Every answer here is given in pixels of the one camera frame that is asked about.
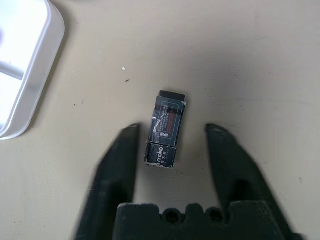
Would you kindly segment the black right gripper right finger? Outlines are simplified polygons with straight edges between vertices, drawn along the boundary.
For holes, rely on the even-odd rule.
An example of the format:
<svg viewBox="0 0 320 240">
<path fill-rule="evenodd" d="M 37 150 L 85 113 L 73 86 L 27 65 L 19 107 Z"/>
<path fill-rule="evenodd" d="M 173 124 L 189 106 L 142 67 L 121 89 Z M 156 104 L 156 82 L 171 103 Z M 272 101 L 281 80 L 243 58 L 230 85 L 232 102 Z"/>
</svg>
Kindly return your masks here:
<svg viewBox="0 0 320 240">
<path fill-rule="evenodd" d="M 206 211 L 206 239 L 300 240 L 292 231 L 260 169 L 225 128 L 205 126 L 219 207 Z"/>
</svg>

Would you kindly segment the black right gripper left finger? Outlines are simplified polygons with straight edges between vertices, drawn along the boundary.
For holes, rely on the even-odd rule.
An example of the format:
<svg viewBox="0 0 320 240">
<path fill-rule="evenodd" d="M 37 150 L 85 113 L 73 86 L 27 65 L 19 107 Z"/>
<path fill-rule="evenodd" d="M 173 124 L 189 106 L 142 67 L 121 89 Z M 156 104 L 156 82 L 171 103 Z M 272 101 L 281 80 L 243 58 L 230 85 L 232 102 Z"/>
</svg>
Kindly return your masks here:
<svg viewBox="0 0 320 240">
<path fill-rule="evenodd" d="M 118 206 L 133 200 L 139 145 L 140 124 L 120 131 L 96 169 L 74 239 L 112 239 Z"/>
</svg>

